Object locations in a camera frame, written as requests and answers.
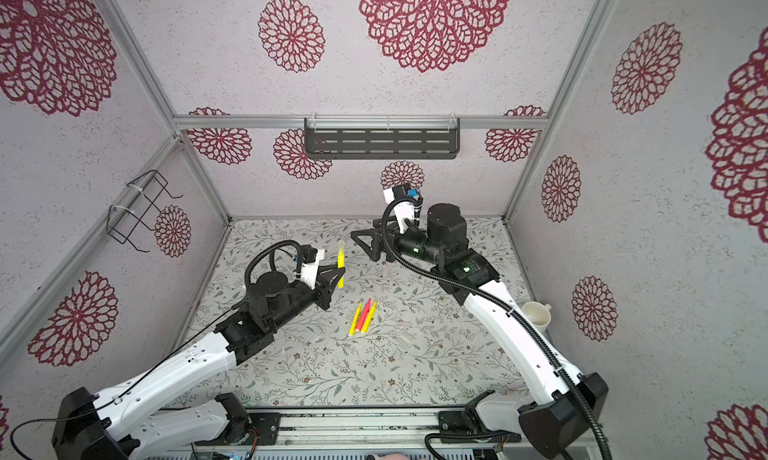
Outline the yellow highlighter pen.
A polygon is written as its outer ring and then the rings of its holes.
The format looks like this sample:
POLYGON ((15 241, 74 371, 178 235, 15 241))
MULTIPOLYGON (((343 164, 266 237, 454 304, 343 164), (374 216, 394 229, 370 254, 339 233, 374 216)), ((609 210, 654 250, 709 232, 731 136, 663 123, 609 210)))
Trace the yellow highlighter pen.
POLYGON ((338 276, 337 287, 338 288, 343 288, 343 286, 344 286, 344 273, 346 272, 346 270, 345 270, 345 267, 337 268, 337 269, 341 272, 339 274, 339 276, 338 276))

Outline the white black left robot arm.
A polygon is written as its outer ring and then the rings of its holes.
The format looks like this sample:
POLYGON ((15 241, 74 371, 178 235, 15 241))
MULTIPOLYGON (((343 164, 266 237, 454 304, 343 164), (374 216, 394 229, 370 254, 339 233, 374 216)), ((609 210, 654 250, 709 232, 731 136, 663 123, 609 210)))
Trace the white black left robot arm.
POLYGON ((299 278, 270 270, 245 280, 231 315, 158 366, 92 394, 79 388, 60 404, 52 434, 59 459, 142 459, 196 442, 236 444, 253 431, 247 409, 222 393, 171 413, 161 408, 202 381, 269 346, 279 328, 311 305, 328 309, 345 270, 305 264, 299 278))

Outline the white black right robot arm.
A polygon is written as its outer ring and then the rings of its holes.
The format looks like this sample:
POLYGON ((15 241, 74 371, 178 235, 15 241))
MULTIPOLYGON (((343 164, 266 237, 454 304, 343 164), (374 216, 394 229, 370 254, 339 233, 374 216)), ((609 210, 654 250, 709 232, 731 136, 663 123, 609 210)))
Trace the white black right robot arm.
POLYGON ((470 247, 458 206, 434 204, 419 228, 414 199, 390 202, 372 227, 352 240, 373 261, 385 258, 439 283, 477 320, 512 360, 531 400, 504 402, 497 393, 473 401, 478 419, 473 438, 517 435, 545 458, 567 458, 569 446, 591 433, 604 459, 612 452, 599 422, 608 386, 598 373, 585 374, 541 334, 509 293, 491 262, 470 247))

